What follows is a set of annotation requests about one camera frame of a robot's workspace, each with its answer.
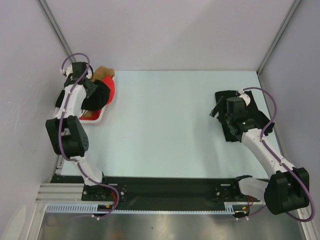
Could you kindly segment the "black garment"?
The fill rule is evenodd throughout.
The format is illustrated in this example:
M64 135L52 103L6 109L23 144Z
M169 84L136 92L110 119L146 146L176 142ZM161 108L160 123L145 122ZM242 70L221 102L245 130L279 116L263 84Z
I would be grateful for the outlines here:
M96 86L96 89L92 95L81 102L80 112L82 110L98 111L102 109L110 99L111 89L104 82L96 79L92 83Z

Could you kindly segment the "black tank top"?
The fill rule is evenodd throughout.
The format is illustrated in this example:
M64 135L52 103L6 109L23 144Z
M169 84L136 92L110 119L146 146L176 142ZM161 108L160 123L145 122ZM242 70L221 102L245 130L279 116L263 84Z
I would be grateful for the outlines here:
M263 129L270 119L258 109L252 91L244 92L247 104L236 90L218 91L214 94L216 105L210 112L222 125L226 142L241 142L243 133L251 129Z

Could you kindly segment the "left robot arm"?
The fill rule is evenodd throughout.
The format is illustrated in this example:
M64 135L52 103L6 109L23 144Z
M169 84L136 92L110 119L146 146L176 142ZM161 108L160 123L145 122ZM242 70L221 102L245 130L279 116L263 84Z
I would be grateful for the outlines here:
M66 77L61 105L56 115L45 122L45 128L54 152L73 163L84 184L94 186L93 194L105 200L111 188L102 182L103 172L86 158L89 137L79 120L84 100L96 89L90 81L92 68L87 62L74 62L67 68L62 67L61 73Z

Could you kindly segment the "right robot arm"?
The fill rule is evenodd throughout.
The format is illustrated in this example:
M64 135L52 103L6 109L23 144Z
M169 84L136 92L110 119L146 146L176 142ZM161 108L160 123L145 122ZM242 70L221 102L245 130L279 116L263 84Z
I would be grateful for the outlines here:
M230 188L231 196L237 201L254 197L274 215L308 207L309 173L303 167L295 167L268 142L275 124L258 109L252 91L218 91L214 98L216 105L209 115L221 123L225 140L242 143L268 176L268 181L239 177Z

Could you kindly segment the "red garment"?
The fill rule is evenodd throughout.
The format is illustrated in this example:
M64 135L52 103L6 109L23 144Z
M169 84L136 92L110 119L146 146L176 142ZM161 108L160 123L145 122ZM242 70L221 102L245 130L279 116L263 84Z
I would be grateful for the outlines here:
M107 102L107 104L105 106L107 106L108 104L110 104L112 101L113 101L113 98L115 96L115 93L116 93L116 87L115 87L115 82L113 80L112 77L110 76L107 76L105 79L102 80L102 82L104 82L110 89L110 95L109 95L109 101ZM100 115L99 112L95 112L94 111L88 111L88 110L82 110L83 113L82 113L82 119L84 120L85 118L87 120L95 120L98 118L98 116Z

